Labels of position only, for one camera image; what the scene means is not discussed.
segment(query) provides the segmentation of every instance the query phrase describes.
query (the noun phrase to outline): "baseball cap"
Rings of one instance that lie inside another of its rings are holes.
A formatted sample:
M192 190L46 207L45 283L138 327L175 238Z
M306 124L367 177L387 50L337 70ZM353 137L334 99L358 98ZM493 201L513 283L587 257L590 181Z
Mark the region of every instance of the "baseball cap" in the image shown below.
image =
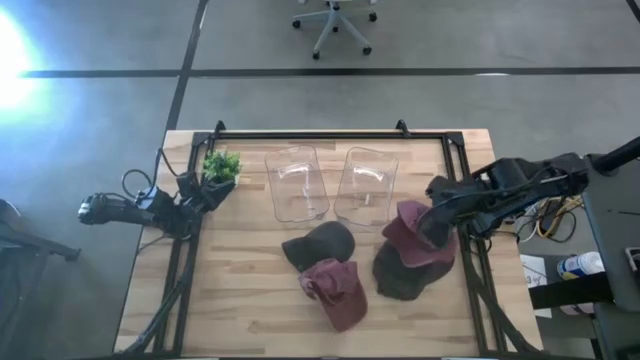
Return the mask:
M423 241L417 234L418 219L430 210L418 201L398 202L398 216L383 230L382 235L398 250L402 263L418 267L436 261L450 262L458 249L457 235L450 231L443 248Z
M353 255L355 247L351 231L337 221L322 223L307 235L282 243L287 259L300 272L324 259L345 262Z
M378 293L398 300L415 300L427 285L445 276L453 267L454 261L455 257L449 262L436 261L409 268L404 266L400 254L387 240L373 261L373 276L378 283Z
M367 314L367 297L358 279L355 261L322 260L298 279L307 296L320 300L337 331L350 329Z

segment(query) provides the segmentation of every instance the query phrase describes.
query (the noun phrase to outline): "white office chair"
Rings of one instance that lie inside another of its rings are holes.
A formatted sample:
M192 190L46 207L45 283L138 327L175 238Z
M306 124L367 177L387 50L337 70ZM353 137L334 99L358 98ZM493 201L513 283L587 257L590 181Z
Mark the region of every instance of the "white office chair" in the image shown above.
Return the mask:
M362 36L362 34L360 34L358 29L356 29L356 27L353 26L353 24L347 19L347 16L361 13L363 10L340 12L340 3L342 1L350 1L350 0L327 1L326 3L329 6L329 10L317 11L317 12L308 13L308 14L300 14L300 15L295 15L293 17L292 25L296 29L300 28L301 21L318 21L318 20L327 19L327 24L324 26L324 29L320 34L320 38L318 39L318 42L316 42L316 46L313 47L314 60L320 59L320 47L322 47L322 44L327 39L327 36L329 36L329 31L333 30L333 32L338 32L339 21L342 21L344 26L347 28L347 31L349 31L349 33L351 33L351 35L353 35L353 37L355 37L356 40L358 40L358 42L362 44L363 46L362 53L364 55L371 54L371 44L369 44L369 41L367 41L367 39L364 36ZM369 2L369 5L373 5L378 2L378 0L367 0L367 1ZM308 0L298 0L298 3L300 4L306 4L307 2ZM378 20L378 15L375 12L369 13L369 21L374 22L376 20Z

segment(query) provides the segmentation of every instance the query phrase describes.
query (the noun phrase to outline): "wooden table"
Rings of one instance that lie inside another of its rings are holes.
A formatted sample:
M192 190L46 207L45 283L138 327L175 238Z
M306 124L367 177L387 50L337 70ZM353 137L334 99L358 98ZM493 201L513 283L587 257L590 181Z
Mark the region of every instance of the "wooden table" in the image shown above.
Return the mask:
M471 170L494 161L485 129L463 130ZM186 170L192 131L167 133L164 150L176 172ZM200 236L194 283L184 338L184 356L461 356L476 355L462 262L427 286L415 301L401 302L376 293L371 268L383 242L379 232L356 232L356 250L369 312L355 328L332 331L318 303L300 289L298 273L280 244L302 236L317 222L296 226L277 221L273 213L265 153L295 145L315 146L327 195L333 206L346 152L361 146L391 152L399 160L390 209L418 199L429 203L424 190L437 174L446 174L442 145L432 140L218 140L216 149L239 152L243 170L238 187L213 213L206 215ZM457 177L461 171L454 154ZM177 190L164 164L159 186ZM335 219L333 209L324 220ZM160 235L145 229L141 245ZM148 324L162 297L170 242L146 248L133 268L115 350L131 344ZM525 284L518 248L511 236L496 236L489 253L498 300L516 327L534 346L540 335ZM483 311L487 336L489 316ZM172 334L167 337L171 345Z

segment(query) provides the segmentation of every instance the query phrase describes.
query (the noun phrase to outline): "concrete floor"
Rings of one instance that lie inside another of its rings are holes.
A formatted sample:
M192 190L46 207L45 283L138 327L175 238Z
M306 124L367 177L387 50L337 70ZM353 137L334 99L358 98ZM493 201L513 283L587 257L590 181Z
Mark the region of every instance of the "concrete floor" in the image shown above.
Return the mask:
M623 0L387 0L376 8L378 22L354 20L372 43L371 56L340 32L314 62L321 25L296 31L290 16L322 3L211 0L193 67L640 64L640 24ZM3 0L0 34L13 48L0 59L0 78L20 69L180 69L197 5ZM52 258L15 358L110 353L140 228L84 226L76 212L94 191L119 192L127 169L152 170L176 84L118 78L0 85L0 198L22 210L33 233L83 249L77 263ZM404 119L412 128L486 127L497 156L535 160L607 151L637 136L638 94L640 75L191 79L177 128L211 129L217 120L233 129L389 128ZM590 246L584 227L564 247L532 240L522 251L570 254ZM563 347L555 335L545 345Z

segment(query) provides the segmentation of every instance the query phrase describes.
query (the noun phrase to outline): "transparent plastic bin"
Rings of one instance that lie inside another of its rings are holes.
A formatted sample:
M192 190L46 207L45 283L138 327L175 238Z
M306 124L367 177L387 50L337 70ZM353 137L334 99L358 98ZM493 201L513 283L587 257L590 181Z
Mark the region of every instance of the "transparent plastic bin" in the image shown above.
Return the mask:
M397 169L398 159L391 154L349 150L334 205L338 219L362 226L388 223Z
M329 210L316 149L295 146L265 156L276 219L300 222L320 219Z

